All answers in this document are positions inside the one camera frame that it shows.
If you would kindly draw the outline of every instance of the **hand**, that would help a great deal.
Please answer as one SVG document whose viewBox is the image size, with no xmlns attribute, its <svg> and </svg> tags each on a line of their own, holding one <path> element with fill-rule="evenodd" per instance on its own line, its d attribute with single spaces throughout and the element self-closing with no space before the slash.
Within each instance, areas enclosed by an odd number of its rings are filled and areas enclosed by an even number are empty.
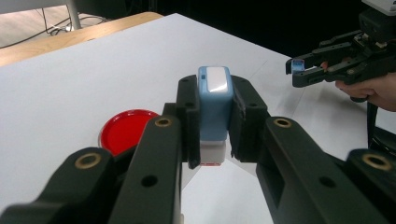
<svg viewBox="0 0 396 224">
<path fill-rule="evenodd" d="M 322 67 L 327 68 L 327 64 L 323 63 Z M 367 101 L 373 105 L 396 112 L 396 73 L 388 73 L 352 85 L 337 80 L 335 86 L 351 97 L 367 97 Z"/>
</svg>

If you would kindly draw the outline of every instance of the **wire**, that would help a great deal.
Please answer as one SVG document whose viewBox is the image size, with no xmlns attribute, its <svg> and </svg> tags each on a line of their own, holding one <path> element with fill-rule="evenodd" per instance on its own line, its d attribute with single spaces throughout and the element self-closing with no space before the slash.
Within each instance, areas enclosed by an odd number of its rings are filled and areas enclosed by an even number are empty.
<svg viewBox="0 0 396 224">
<path fill-rule="evenodd" d="M 65 22 L 65 21 L 68 21 L 68 20 L 69 20 L 69 19 L 67 18 L 66 20 L 63 20 L 63 21 L 57 23 L 56 25 L 60 25 L 61 23 Z M 23 40 L 20 40 L 20 41 L 18 41 L 18 42 L 15 42 L 15 43 L 13 43 L 13 44 L 5 45 L 5 46 L 3 46 L 3 47 L 0 47 L 0 49 L 5 49 L 5 48 L 8 48 L 8 47 L 11 47 L 11 46 L 20 44 L 20 43 L 22 43 L 22 42 L 25 42 L 25 41 L 30 40 L 30 39 L 32 39 L 32 38 L 35 38 L 35 37 L 38 36 L 38 35 L 42 35 L 42 34 L 44 34 L 44 33 L 46 33 L 46 32 L 47 32 L 47 29 L 45 29 L 44 31 L 41 31 L 41 32 L 38 33 L 38 34 L 29 36 L 29 37 L 27 37 L 27 38 L 25 38 L 25 39 L 23 39 Z"/>
<path fill-rule="evenodd" d="M 8 47 L 11 47 L 11 46 L 14 46 L 14 45 L 18 45 L 18 44 L 20 44 L 20 43 L 22 43 L 22 42 L 25 42 L 25 41 L 30 40 L 30 39 L 32 39 L 32 38 L 35 38 L 36 36 L 42 35 L 42 34 L 44 34 L 44 33 L 47 33 L 47 34 L 49 34 L 49 35 L 57 35 L 57 34 L 59 34 L 61 31 L 65 31 L 65 32 L 70 32 L 70 31 L 71 31 L 71 29 L 70 29 L 70 30 L 67 30 L 67 28 L 71 28 L 71 27 L 72 27 L 72 26 L 71 26 L 71 25 L 72 25 L 72 21 L 71 21 L 70 13 L 69 13 L 69 17 L 68 17 L 68 18 L 64 19 L 63 21 L 60 21 L 60 22 L 56 23 L 55 25 L 52 25 L 52 27 L 49 28 L 48 25 L 47 25 L 47 19 L 46 19 L 45 13 L 44 13 L 44 8 L 41 8 L 41 10 L 42 10 L 42 12 L 43 12 L 44 23 L 45 23 L 45 26 L 46 26 L 45 30 L 43 30 L 43 31 L 41 31 L 41 32 L 39 32 L 39 33 L 37 33 L 37 34 L 35 34 L 35 35 L 29 36 L 29 37 L 27 37 L 27 38 L 25 38 L 25 39 L 23 39 L 23 40 L 20 40 L 20 41 L 18 41 L 18 42 L 15 42 L 15 43 L 13 43 L 13 44 L 9 44 L 9 45 L 5 45 L 5 46 L 3 46 L 3 47 L 0 47 L 0 49 L 5 49 L 5 48 L 8 48 Z M 105 19 L 105 18 L 103 18 L 103 17 L 96 17 L 96 16 L 87 16 L 87 17 L 81 18 L 80 20 L 83 21 L 83 20 L 86 20 L 86 19 L 88 19 L 88 18 L 101 19 L 101 21 L 98 22 L 98 23 L 96 23 L 95 25 L 107 21 L 107 19 Z M 70 22 L 67 23 L 65 26 L 58 27 L 58 25 L 64 23 L 65 21 L 70 21 Z"/>
</svg>

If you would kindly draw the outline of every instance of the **red dish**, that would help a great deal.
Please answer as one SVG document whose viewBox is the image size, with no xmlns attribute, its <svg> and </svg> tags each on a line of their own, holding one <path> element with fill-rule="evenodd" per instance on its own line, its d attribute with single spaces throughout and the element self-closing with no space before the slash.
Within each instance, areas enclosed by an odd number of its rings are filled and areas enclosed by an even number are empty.
<svg viewBox="0 0 396 224">
<path fill-rule="evenodd" d="M 100 147 L 108 149 L 114 156 L 137 145 L 147 122 L 157 117 L 152 111 L 127 110 L 111 118 L 100 134 Z"/>
</svg>

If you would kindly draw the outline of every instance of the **light blue object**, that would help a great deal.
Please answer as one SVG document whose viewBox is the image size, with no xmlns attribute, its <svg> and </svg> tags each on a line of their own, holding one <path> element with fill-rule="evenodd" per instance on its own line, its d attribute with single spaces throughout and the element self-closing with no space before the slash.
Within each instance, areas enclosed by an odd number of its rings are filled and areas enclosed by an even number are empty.
<svg viewBox="0 0 396 224">
<path fill-rule="evenodd" d="M 305 71 L 305 64 L 303 59 L 293 59 L 291 60 L 291 73 L 301 73 Z"/>
<path fill-rule="evenodd" d="M 198 69 L 201 141 L 225 141 L 233 105 L 233 82 L 225 66 Z"/>
</svg>

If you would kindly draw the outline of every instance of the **white table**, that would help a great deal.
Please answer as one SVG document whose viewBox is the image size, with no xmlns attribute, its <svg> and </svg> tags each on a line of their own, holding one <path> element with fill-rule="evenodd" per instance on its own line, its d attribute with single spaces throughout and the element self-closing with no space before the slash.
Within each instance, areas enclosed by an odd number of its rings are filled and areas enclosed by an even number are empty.
<svg viewBox="0 0 396 224">
<path fill-rule="evenodd" d="M 0 14 L 57 6 L 67 6 L 74 29 L 81 29 L 78 11 L 74 0 L 1 0 Z"/>
<path fill-rule="evenodd" d="M 177 82 L 202 65 L 247 78 L 272 116 L 295 119 L 335 157 L 366 147 L 364 105 L 329 83 L 293 88 L 288 58 L 173 14 L 0 67 L 0 211 L 34 200 L 68 155 L 97 147 L 112 116 L 135 108 L 161 113 L 176 100 Z M 378 122 L 394 128 L 395 120 L 384 113 Z M 254 164 L 232 159 L 229 143 L 227 150 L 213 170 L 184 166 L 185 223 L 271 223 Z"/>
</svg>

